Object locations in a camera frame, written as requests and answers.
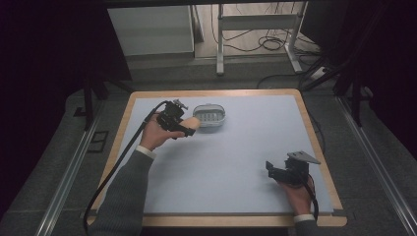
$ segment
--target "white cabinet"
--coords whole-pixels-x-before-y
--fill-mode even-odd
[[[108,9],[125,56],[194,51],[190,6]]]

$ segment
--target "transparent container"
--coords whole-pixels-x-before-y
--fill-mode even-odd
[[[199,105],[193,111],[193,116],[202,123],[200,127],[221,126],[226,118],[224,108],[216,104]]]

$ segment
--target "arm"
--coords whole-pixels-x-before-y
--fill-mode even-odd
[[[184,137],[182,132],[162,130],[156,115],[145,126],[140,145],[128,162],[120,168],[108,187],[97,218],[89,227],[89,235],[139,235],[142,230],[148,174],[153,150],[170,138]]]
[[[285,191],[287,199],[294,210],[295,230],[298,236],[320,235],[319,227],[315,218],[310,213],[311,198],[304,187],[293,187],[277,182]],[[313,181],[309,178],[310,188],[314,189]]]

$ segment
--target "wooden table edge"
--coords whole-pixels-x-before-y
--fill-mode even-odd
[[[124,134],[127,129],[127,125],[137,98],[151,98],[151,97],[193,97],[193,96],[253,96],[253,95],[293,95],[296,99],[297,105],[300,109],[301,117],[303,119],[304,125],[306,126],[307,133],[309,135],[313,150],[315,152],[316,159],[319,160],[322,164],[320,165],[320,170],[324,177],[326,186],[328,187],[328,194],[332,203],[333,208],[343,210],[340,199],[338,197],[337,190],[335,189],[334,183],[331,179],[330,172],[328,170],[328,165],[326,163],[325,157],[323,156],[322,149],[320,147],[319,141],[316,137],[316,133],[313,129],[313,125],[309,118],[307,108],[304,104],[303,98],[299,90],[294,88],[284,88],[284,89],[225,89],[225,90],[166,90],[166,91],[136,91],[130,95],[128,104],[126,105],[125,112],[123,114],[122,120],[120,122],[119,129],[117,131],[113,147],[110,151],[107,163],[105,165],[103,174],[101,176],[100,184],[105,179],[107,174],[110,172],[112,166],[114,166],[121,143],[124,137]],[[103,192],[98,195],[97,200],[95,201],[92,209],[97,209],[100,203],[100,200],[103,197]],[[201,222],[196,222],[195,220],[190,221],[190,217],[199,219]],[[236,217],[238,221],[234,222],[233,217]],[[220,219],[228,219],[225,222],[237,223],[239,221],[247,222],[247,219],[261,219],[261,220],[275,220],[274,223],[268,223],[268,226],[291,226],[293,225],[292,216],[145,216],[144,217],[144,226],[182,226],[184,222],[195,222],[201,224],[202,226],[210,226],[210,223],[219,222]],[[318,224],[320,226],[343,226],[346,224],[345,216],[319,216]],[[263,226],[264,223],[256,220],[258,226]]]

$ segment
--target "gray floor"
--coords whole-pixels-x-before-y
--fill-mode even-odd
[[[215,74],[214,60],[165,60],[140,67],[129,62],[134,80],[127,83],[137,90],[169,89],[255,89],[261,78],[272,77],[261,89],[297,88],[299,77],[293,74],[285,56],[263,58],[230,58],[225,75]],[[408,235],[386,192],[374,173],[364,151],[331,93],[334,81],[304,93],[305,103],[320,123],[322,138],[317,136],[348,218],[339,228],[324,227],[323,235]],[[101,153],[88,152],[59,213],[52,235],[83,235],[81,214],[98,185],[106,159],[114,141],[129,95],[107,84],[110,96],[104,102],[96,131],[108,131]],[[85,119],[74,117],[84,107],[83,93],[74,93],[67,100],[66,113],[41,161],[16,197],[0,224],[0,235],[33,235],[54,195],[62,175],[72,158],[84,131]],[[414,213],[417,208],[417,163],[410,153],[362,102],[361,118],[377,153],[397,188]],[[97,150],[94,144],[90,150]],[[143,235],[287,235],[286,230],[267,229],[145,229]]]

